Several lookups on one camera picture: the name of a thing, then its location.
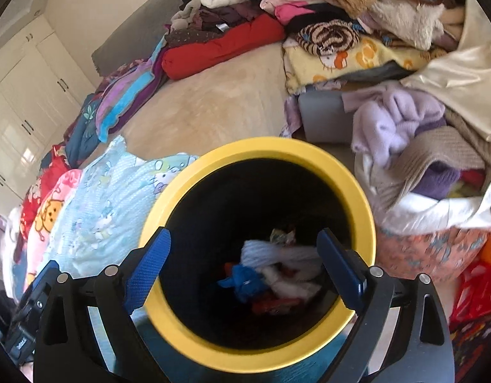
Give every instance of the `gray fabric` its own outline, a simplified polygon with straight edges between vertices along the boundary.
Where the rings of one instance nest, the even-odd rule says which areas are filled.
[[[414,73],[413,70],[407,70],[398,65],[394,60],[371,69],[362,69],[357,72],[347,73],[339,79],[348,82],[370,82],[379,84],[385,80],[399,80],[406,78]]]
[[[352,142],[354,114],[345,113],[341,95],[341,91],[310,91],[298,97],[298,107],[308,142]]]
[[[121,65],[150,57],[167,31],[164,25],[181,4],[182,0],[148,0],[133,12],[91,55],[99,75],[107,76]]]

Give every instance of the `trash can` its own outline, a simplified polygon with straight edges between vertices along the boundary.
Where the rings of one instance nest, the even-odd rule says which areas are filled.
[[[140,239],[158,226],[171,232],[171,252],[146,309],[157,331],[186,357],[231,373],[260,373],[294,364],[329,343],[353,312],[327,274],[324,289],[303,310],[255,316],[216,282],[223,264],[238,262],[244,240],[265,239],[285,225],[314,245],[329,227],[372,265],[375,226],[350,172],[311,144],[260,137],[200,157],[161,193]]]

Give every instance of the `red patterned fabric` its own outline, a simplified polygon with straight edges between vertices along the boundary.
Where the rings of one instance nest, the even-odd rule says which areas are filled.
[[[166,52],[162,68],[171,79],[183,79],[257,47],[283,40],[283,26],[268,14],[230,29],[220,39],[190,43]]]
[[[65,154],[65,147],[52,147],[52,162],[38,177],[36,182],[29,188],[26,197],[22,203],[22,215],[20,217],[20,233],[24,240],[27,241],[29,230],[33,225],[34,218],[43,199],[54,188],[59,177],[70,170],[68,160]]]

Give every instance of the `black device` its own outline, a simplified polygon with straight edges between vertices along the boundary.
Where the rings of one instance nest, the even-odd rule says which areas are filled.
[[[345,250],[329,229],[319,233],[316,245],[344,304],[358,315],[319,383],[454,382],[448,326],[428,275],[397,279],[379,267],[368,267],[355,251]],[[0,381],[26,382],[16,365],[34,349],[36,383],[169,382],[130,317],[144,303],[169,248],[169,232],[158,228],[144,248],[132,250],[120,266],[105,267],[97,276],[73,279],[56,267],[42,271],[22,299],[4,346],[0,344],[0,374],[7,376]],[[42,301],[41,316],[34,308],[38,301]],[[89,306],[98,307],[119,375],[103,361]],[[400,314],[388,353],[380,370],[365,376],[392,307],[400,307]],[[26,349],[20,353],[17,344],[24,338]]]

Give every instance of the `red plastic bag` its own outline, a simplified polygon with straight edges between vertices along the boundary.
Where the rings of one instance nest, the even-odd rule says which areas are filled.
[[[466,268],[460,280],[462,283],[449,318],[451,330],[491,312],[491,265],[476,260]]]

